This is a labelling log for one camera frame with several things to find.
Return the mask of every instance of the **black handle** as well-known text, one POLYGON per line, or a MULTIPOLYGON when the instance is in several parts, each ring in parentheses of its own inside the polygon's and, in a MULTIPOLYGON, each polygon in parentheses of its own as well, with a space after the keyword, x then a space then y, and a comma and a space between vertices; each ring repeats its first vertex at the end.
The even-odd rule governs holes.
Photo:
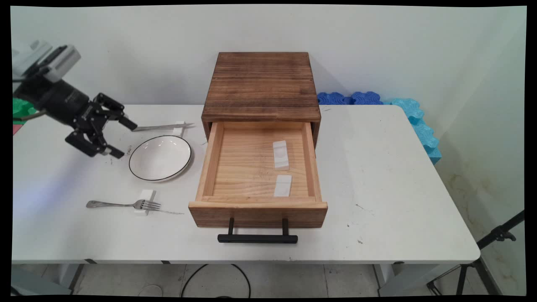
POLYGON ((289 235, 289 222, 286 218, 281 221, 282 235, 233 235, 233 223, 235 219, 229 219, 227 234, 219 234, 218 242, 228 243, 297 243, 297 235, 289 235))

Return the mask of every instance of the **light blue foam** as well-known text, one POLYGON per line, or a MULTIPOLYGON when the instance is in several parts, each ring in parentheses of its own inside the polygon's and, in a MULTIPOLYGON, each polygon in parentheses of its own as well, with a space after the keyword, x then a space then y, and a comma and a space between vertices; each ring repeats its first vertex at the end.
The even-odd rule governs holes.
POLYGON ((396 98, 391 101, 391 104, 401 107, 413 125, 417 124, 425 115, 423 110, 419 108, 419 103, 411 98, 396 98))
POLYGON ((427 155, 433 164, 436 164, 442 158, 442 154, 438 148, 433 149, 430 153, 427 153, 427 155))
POLYGON ((423 120, 420 120, 416 125, 412 125, 412 127, 427 153, 438 147, 439 141, 433 136, 433 128, 427 126, 423 120))

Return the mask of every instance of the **wooden top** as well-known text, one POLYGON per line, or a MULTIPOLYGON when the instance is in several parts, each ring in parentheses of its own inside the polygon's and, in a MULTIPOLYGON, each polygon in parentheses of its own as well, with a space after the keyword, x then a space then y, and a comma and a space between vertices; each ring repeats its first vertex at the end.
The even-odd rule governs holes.
POLYGON ((219 53, 201 120, 321 120, 308 53, 219 53))

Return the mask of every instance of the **wood grain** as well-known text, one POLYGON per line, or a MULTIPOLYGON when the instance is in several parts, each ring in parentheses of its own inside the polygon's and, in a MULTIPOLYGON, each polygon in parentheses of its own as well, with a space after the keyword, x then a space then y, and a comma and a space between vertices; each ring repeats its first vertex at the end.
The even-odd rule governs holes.
POLYGON ((196 200, 189 203, 200 227, 320 227, 321 200, 310 123, 214 122, 196 200), (288 171, 275 171, 272 143, 285 140, 288 171), (289 197, 274 197, 276 176, 292 175, 289 197))
POLYGON ((316 129, 321 113, 308 53, 219 53, 201 120, 207 137, 215 121, 301 121, 316 129))
POLYGON ((207 150, 205 151, 205 160, 201 169, 196 199, 213 194, 214 178, 216 176, 218 158, 220 157, 224 126, 215 124, 211 131, 213 135, 209 137, 207 150))
POLYGON ((272 197, 278 175, 292 175, 290 196, 308 196, 301 125, 224 123, 214 196, 272 197), (272 143, 285 140, 288 171, 275 171, 272 143))
POLYGON ((319 184, 317 161, 315 160, 315 147, 313 146, 313 141, 311 139, 311 128, 308 124, 304 124, 302 127, 302 136, 304 137, 304 163, 306 166, 308 195, 315 196, 318 202, 322 202, 321 185, 319 184))
POLYGON ((322 227, 328 207, 326 203, 316 204, 319 206, 310 208, 188 208, 198 227, 228 227, 231 217, 235 227, 281 228, 283 218, 289 220, 289 227, 322 227))

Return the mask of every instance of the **robotic arm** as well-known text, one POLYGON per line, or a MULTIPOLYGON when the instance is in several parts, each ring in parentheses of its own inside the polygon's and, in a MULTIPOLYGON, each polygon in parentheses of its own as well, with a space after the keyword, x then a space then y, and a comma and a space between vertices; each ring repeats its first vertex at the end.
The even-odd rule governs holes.
POLYGON ((130 130, 136 129, 137 125, 123 112, 124 106, 103 93, 90 100, 62 80, 81 58, 73 45, 50 52, 52 46, 49 43, 35 41, 30 48, 27 52, 11 50, 13 96, 32 103, 40 113, 71 126, 74 130, 66 137, 66 142, 88 156, 101 153, 121 158, 124 153, 106 142, 103 129, 109 120, 117 120, 130 130))

